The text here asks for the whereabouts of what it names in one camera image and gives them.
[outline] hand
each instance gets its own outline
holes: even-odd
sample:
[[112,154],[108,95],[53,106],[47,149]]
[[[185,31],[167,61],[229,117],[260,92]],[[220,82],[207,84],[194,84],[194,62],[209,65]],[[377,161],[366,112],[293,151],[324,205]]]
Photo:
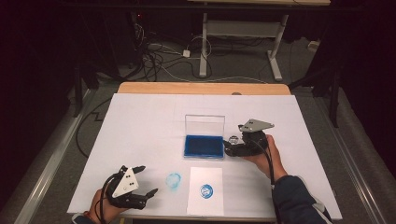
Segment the hand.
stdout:
[[[274,167],[274,180],[277,181],[280,177],[287,175],[288,173],[286,173],[285,169],[283,168],[282,161],[280,160],[279,150],[275,145],[274,137],[270,134],[267,134],[266,136],[268,141],[268,148],[266,149],[266,152],[268,155],[271,155]],[[265,173],[268,178],[271,178],[270,166],[263,153],[257,156],[243,157],[243,159],[255,163],[259,170]]]
[[[91,209],[90,209],[91,219],[96,224],[101,224],[101,222],[100,222],[100,220],[98,218],[98,216],[100,216],[99,200],[101,198],[101,193],[102,193],[102,189],[99,189],[99,190],[96,191],[95,195],[93,196]],[[124,212],[126,210],[128,210],[128,208],[118,208],[118,207],[115,207],[115,206],[111,205],[106,197],[103,199],[103,213],[104,213],[103,219],[106,221],[106,223],[111,222],[121,212]]]

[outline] dark background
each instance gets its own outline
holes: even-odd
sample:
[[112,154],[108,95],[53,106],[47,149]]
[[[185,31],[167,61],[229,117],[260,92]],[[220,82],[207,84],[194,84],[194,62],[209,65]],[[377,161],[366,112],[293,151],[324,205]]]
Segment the dark background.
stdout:
[[[349,7],[363,2],[332,4]],[[387,0],[367,1],[365,5],[366,12],[358,18],[341,16],[331,22],[307,13],[290,16],[284,39],[293,41],[304,36],[317,40],[327,32],[330,38],[322,42],[311,72],[331,58],[346,55],[341,66],[341,87],[395,175],[392,138],[396,135],[396,6]],[[181,41],[188,42],[191,34],[201,29],[200,14],[144,15],[148,30],[174,35]],[[256,20],[253,15],[243,17]],[[117,65],[133,62],[136,54],[124,13],[87,12],[81,17],[79,11],[58,7],[52,0],[3,1],[0,22],[1,209],[69,107],[67,93],[73,87],[76,64],[81,64],[83,76],[92,72],[84,69],[86,64],[94,66],[93,70],[117,75]]]

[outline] clear plastic box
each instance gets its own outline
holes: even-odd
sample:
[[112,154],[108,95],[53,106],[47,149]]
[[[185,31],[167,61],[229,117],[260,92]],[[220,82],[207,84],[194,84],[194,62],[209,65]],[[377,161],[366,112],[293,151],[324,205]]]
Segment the clear plastic box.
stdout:
[[186,115],[185,158],[224,158],[225,116]]

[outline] printed paper card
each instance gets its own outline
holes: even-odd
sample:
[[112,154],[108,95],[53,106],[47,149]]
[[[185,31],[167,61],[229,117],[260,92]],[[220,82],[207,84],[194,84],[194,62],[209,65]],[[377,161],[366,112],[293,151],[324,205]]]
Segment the printed paper card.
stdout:
[[221,168],[191,167],[187,214],[224,216]]

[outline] sleeve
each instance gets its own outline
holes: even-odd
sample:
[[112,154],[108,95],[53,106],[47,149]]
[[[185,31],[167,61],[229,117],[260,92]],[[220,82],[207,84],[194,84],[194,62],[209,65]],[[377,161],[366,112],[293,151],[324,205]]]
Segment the sleeve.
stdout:
[[88,217],[84,217],[83,214],[78,213],[73,215],[71,224],[95,224]]
[[278,179],[273,199],[284,223],[332,223],[324,204],[309,193],[300,177],[285,175]]

